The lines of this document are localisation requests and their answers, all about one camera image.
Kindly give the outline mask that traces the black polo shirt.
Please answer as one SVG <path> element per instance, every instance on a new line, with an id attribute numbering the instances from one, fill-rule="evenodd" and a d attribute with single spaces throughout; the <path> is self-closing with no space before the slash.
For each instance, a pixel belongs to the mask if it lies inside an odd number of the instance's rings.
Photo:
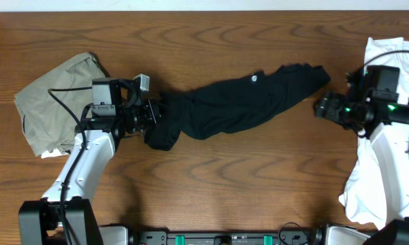
<path id="1" fill-rule="evenodd" d="M 257 127 L 297 105 L 330 81 L 321 66 L 283 65 L 274 73 L 258 71 L 185 92 L 161 92 L 161 117 L 144 142 L 169 151 L 181 133 L 206 140 L 218 133 Z"/>

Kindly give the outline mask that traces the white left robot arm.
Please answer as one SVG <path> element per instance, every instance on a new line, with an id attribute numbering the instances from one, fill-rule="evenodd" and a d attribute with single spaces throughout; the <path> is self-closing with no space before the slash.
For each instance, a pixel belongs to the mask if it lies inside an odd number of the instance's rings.
<path id="1" fill-rule="evenodd" d="M 54 184 L 18 213 L 22 244 L 135 244 L 123 225 L 100 226 L 92 208 L 106 165 L 126 133 L 144 131 L 161 117 L 159 102 L 148 99 L 116 106 L 113 116 L 84 117 L 73 150 Z"/>

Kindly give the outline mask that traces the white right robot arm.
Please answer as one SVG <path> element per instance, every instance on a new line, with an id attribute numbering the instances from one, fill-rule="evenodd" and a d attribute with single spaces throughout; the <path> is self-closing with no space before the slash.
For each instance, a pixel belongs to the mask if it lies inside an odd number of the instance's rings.
<path id="1" fill-rule="evenodd" d="M 375 97 L 357 101 L 328 91 L 314 104 L 314 113 L 356 133 L 363 129 L 362 136 L 371 141 L 378 159 L 388 224 L 364 243 L 409 245 L 409 216 L 404 216 L 404 193 L 409 191 L 409 137 L 405 163 L 398 151 L 392 149 L 390 131 L 393 123 L 409 125 L 409 105 Z"/>

